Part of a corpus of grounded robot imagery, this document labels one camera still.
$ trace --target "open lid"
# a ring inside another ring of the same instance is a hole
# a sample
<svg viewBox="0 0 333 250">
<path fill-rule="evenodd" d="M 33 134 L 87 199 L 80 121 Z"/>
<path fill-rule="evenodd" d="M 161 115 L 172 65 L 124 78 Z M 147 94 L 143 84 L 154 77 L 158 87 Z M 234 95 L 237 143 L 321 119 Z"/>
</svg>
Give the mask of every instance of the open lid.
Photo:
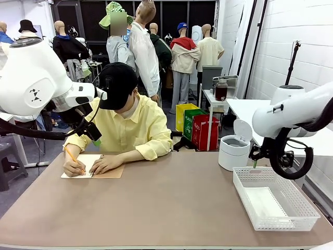
<svg viewBox="0 0 333 250">
<path fill-rule="evenodd" d="M 234 121 L 234 131 L 241 140 L 245 142 L 250 142 L 252 139 L 252 128 L 251 126 L 243 120 L 236 119 Z"/>
</svg>

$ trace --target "pencil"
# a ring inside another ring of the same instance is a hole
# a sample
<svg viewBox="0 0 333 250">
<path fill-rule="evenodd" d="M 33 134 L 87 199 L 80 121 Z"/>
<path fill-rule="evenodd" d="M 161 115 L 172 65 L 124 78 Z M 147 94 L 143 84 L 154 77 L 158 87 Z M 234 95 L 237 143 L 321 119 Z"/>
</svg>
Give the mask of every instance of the pencil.
<svg viewBox="0 0 333 250">
<path fill-rule="evenodd" d="M 72 158 L 72 160 L 75 161 L 77 164 L 79 164 L 78 160 L 76 160 L 76 159 L 74 158 L 74 156 L 72 155 L 72 153 L 69 152 L 69 150 L 66 148 L 65 145 L 63 145 L 63 148 L 66 150 L 66 152 L 67 152 L 67 153 L 69 154 L 69 156 Z"/>
</svg>

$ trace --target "white basket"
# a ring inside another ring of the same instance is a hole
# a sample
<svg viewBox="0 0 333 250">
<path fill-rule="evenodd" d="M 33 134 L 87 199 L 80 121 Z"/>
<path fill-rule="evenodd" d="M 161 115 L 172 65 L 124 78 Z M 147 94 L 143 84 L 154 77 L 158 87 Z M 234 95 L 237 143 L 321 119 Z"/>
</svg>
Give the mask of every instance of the white basket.
<svg viewBox="0 0 333 250">
<path fill-rule="evenodd" d="M 321 216 L 272 168 L 234 168 L 234 185 L 257 231 L 310 231 Z"/>
</svg>

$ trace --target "black pole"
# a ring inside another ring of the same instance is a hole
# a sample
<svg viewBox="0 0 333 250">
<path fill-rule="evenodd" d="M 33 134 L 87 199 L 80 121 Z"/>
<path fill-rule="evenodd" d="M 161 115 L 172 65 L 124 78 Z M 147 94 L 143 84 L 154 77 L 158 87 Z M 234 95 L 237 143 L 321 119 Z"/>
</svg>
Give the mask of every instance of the black pole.
<svg viewBox="0 0 333 250">
<path fill-rule="evenodd" d="M 293 64 L 295 63 L 296 54 L 297 54 L 298 48 L 299 48 L 300 46 L 301 46 L 301 45 L 299 44 L 299 42 L 296 41 L 295 48 L 293 49 L 293 55 L 292 55 L 292 59 L 291 59 L 291 61 L 290 61 L 290 66 L 289 66 L 289 69 L 288 69 L 288 74 L 287 74 L 287 79 L 286 79 L 286 83 L 285 83 L 285 85 L 288 85 L 288 84 L 289 84 L 290 77 L 291 77 L 291 73 L 292 73 L 292 70 L 293 70 Z"/>
<path fill-rule="evenodd" d="M 250 29 L 251 29 L 251 24 L 252 24 L 253 15 L 254 15 L 254 11 L 255 11 L 256 5 L 257 5 L 257 0 L 254 0 L 253 1 L 253 5 L 252 5 L 252 9 L 251 9 L 251 15 L 250 15 L 250 20 L 249 20 L 249 25 L 248 25 L 248 28 L 246 30 L 246 35 L 245 35 L 243 49 L 241 51 L 241 56 L 240 56 L 240 61 L 239 61 L 239 65 L 238 65 L 237 75 L 239 75 L 240 68 L 241 68 L 241 63 L 243 61 L 243 57 L 244 57 L 244 53 L 245 53 L 245 48 L 246 48 L 246 44 L 248 42 L 248 38 L 249 38 L 249 34 L 250 34 Z"/>
<path fill-rule="evenodd" d="M 251 67 L 250 67 L 250 73 L 249 73 L 248 83 L 246 85 L 246 90 L 245 90 L 244 98 L 246 98 L 246 94 L 248 93 L 248 88 L 249 88 L 249 83 L 250 83 L 250 78 L 251 78 L 251 72 L 252 72 L 254 58 L 255 58 L 255 51 L 257 51 L 259 36 L 260 36 L 260 32 L 261 32 L 262 23 L 264 21 L 264 16 L 265 16 L 265 12 L 266 12 L 267 2 L 268 2 L 268 0 L 265 0 L 264 7 L 263 7 L 262 13 L 261 13 L 260 23 L 258 23 L 258 25 L 257 25 L 259 27 L 259 30 L 258 30 L 258 35 L 257 35 L 257 41 L 255 42 L 255 47 L 254 47 L 254 52 L 253 52 L 253 57 L 252 57 L 252 63 L 251 63 Z"/>
</svg>

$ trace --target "gray stool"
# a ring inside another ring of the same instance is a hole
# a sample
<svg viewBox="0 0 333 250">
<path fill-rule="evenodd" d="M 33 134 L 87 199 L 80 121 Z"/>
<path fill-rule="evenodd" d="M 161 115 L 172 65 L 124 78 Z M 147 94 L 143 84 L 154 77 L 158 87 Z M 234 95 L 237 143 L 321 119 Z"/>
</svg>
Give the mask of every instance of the gray stool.
<svg viewBox="0 0 333 250">
<path fill-rule="evenodd" d="M 5 173 L 1 160 L 6 158 L 8 155 L 15 156 L 19 169 Z M 8 190 L 8 182 L 22 173 L 25 177 L 28 176 L 27 170 L 25 169 L 16 148 L 14 148 L 10 143 L 0 143 L 0 192 Z"/>
</svg>

